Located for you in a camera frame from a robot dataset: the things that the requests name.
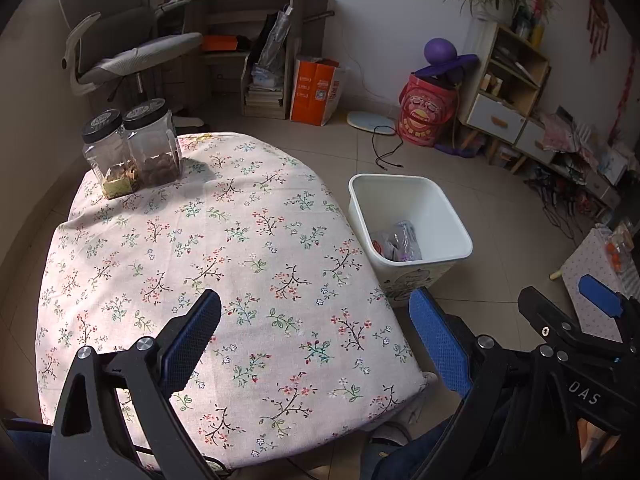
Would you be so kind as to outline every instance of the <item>metal screw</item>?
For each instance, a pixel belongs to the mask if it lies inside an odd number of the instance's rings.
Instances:
[[[540,353],[544,357],[552,357],[553,354],[554,354],[554,349],[551,348],[551,346],[549,346],[549,345],[541,345],[540,346]]]
[[[478,344],[480,345],[480,348],[489,349],[494,347],[495,341],[487,335],[481,335],[478,338]]]
[[[91,355],[90,346],[83,346],[81,349],[78,350],[79,359],[86,359],[87,357],[89,357],[89,355]]]
[[[140,351],[149,350],[154,345],[154,339],[152,337],[141,337],[136,342],[136,348]]]

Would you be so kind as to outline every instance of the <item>cabinet leg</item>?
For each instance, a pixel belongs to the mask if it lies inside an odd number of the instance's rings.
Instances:
[[[471,144],[471,141],[476,138],[478,133],[478,130],[471,130],[468,136],[466,136],[466,139],[460,145],[460,150],[464,150],[469,144]]]
[[[526,160],[527,160],[527,155],[522,155],[518,159],[518,161],[513,165],[513,168],[511,168],[511,174],[515,175],[520,169],[520,167],[525,163]]]
[[[489,146],[489,151],[486,152],[486,163],[491,164],[491,161],[494,160],[495,152],[498,151],[498,146],[500,146],[500,139],[494,137],[491,140],[491,145]]]

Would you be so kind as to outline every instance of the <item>bin rim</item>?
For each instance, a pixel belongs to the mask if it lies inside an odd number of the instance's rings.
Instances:
[[[365,176],[372,176],[372,177],[375,177],[375,178],[404,178],[404,179],[412,178],[412,179],[416,179],[416,180],[426,180],[430,184],[433,184],[435,186],[436,190],[437,190],[437,193],[439,193],[440,197],[442,199],[444,199],[444,201],[449,205],[449,207],[453,211],[459,227],[462,229],[462,232],[465,234],[465,238],[466,238],[466,241],[468,242],[468,246],[469,246],[468,252],[466,254],[460,254],[460,256],[457,256],[455,258],[444,258],[444,259],[441,259],[441,260],[412,260],[412,261],[408,261],[408,262],[394,262],[393,260],[387,260],[384,256],[382,256],[382,254],[379,254],[373,248],[373,242],[371,241],[371,236],[369,235],[369,229],[367,228],[367,224],[364,221],[364,216],[362,215],[362,211],[360,209],[360,203],[358,202],[358,197],[356,196],[356,193],[355,193],[355,191],[353,189],[354,181],[356,179],[358,179],[358,178],[365,177]],[[469,256],[471,256],[471,253],[473,252],[473,249],[474,249],[473,240],[471,239],[471,236],[469,236],[469,233],[467,232],[467,230],[465,228],[465,225],[462,223],[462,220],[458,216],[458,212],[451,205],[451,202],[447,198],[447,195],[445,195],[445,193],[442,190],[442,188],[440,186],[438,186],[438,184],[436,182],[434,182],[433,180],[431,180],[429,178],[426,178],[424,176],[417,176],[417,175],[358,173],[358,174],[353,175],[349,180],[349,195],[350,195],[351,201],[353,202],[353,205],[354,205],[354,208],[355,208],[355,213],[358,216],[358,221],[364,227],[363,231],[364,231],[364,234],[366,236],[366,246],[364,247],[364,250],[369,255],[369,258],[375,259],[380,264],[383,264],[383,265],[386,265],[386,266],[391,266],[391,267],[409,267],[409,266],[420,266],[420,265],[444,264],[444,263],[447,263],[447,262],[458,262],[460,260],[464,260],[464,259],[468,258]]]

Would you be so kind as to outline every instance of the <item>wooden drawer handle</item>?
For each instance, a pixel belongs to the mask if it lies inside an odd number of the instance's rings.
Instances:
[[[503,121],[502,119],[497,118],[495,115],[491,116],[491,122],[493,124],[495,124],[496,126],[500,126],[501,128],[508,128],[509,127],[509,123],[506,121]]]

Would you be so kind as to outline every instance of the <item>chair seat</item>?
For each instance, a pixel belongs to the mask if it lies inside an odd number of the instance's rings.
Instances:
[[[156,38],[139,47],[121,52],[117,56],[101,60],[82,74],[78,82],[101,84],[134,74],[182,56],[200,46],[201,43],[202,35],[199,32]]]

